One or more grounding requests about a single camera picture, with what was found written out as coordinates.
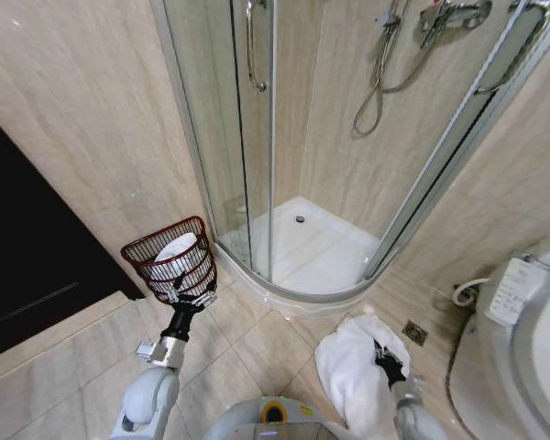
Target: grab bar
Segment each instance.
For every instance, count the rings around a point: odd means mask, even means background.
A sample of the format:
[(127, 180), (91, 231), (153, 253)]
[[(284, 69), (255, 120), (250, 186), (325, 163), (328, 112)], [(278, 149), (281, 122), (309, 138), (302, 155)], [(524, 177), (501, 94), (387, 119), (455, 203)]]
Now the grab bar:
[(247, 0), (247, 66), (248, 78), (258, 92), (267, 90), (266, 82), (258, 82), (255, 76), (255, 35), (253, 26), (253, 11), (255, 6), (267, 7), (266, 0)]
[[(515, 2), (511, 4), (511, 8), (513, 8), (515, 5), (517, 5)], [(505, 85), (517, 72), (527, 53), (530, 51), (534, 43), (538, 40), (538, 37), (540, 36), (542, 31), (546, 28), (546, 26), (548, 26), (548, 23), (550, 22), (550, 0), (532, 0), (531, 2), (528, 2), (528, 4), (525, 6), (524, 11), (529, 11), (534, 7), (537, 7), (542, 11), (542, 19), (533, 28), (529, 37), (527, 38), (527, 40), (525, 40), (525, 43), (523, 43), (523, 46), (517, 52), (517, 55), (515, 55), (515, 57), (513, 58), (513, 61), (507, 68), (507, 71), (505, 71), (505, 73), (503, 73), (503, 76), (501, 76), (501, 79), (489, 87), (478, 87), (477, 90), (474, 92), (475, 95), (492, 94), (494, 92), (497, 92), (503, 85)]]

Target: shower drain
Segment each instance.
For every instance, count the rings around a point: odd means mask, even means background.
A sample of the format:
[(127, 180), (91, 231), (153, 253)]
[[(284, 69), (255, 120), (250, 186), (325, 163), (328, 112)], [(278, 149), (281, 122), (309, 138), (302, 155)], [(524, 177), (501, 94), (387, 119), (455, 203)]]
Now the shower drain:
[(410, 320), (408, 320), (405, 328), (403, 328), (403, 333), (420, 347), (424, 345), (425, 339), (428, 337), (428, 332)]

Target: dark doorway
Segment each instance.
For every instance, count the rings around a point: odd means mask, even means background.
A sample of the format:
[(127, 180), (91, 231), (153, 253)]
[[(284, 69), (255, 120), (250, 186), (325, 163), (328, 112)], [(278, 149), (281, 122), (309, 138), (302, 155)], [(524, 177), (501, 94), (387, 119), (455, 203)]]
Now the dark doorway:
[(116, 291), (143, 297), (0, 128), (0, 353)]

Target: shower enclosure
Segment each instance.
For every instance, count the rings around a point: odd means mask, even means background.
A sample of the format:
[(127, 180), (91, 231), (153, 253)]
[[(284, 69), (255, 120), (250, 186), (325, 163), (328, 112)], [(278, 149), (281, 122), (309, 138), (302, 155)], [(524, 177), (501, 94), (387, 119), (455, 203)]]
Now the shower enclosure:
[(219, 251), (318, 307), (387, 267), (550, 43), (542, 1), (152, 4)]

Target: shower faucet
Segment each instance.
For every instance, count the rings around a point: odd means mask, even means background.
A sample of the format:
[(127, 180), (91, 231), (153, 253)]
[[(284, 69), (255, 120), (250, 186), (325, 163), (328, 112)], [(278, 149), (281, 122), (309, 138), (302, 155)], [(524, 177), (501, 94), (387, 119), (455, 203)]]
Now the shower faucet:
[(425, 32), (421, 48), (436, 39), (445, 28), (476, 28), (490, 15), (492, 6), (491, 0), (456, 5), (450, 0), (442, 0), (436, 5), (426, 7), (420, 13), (420, 28)]

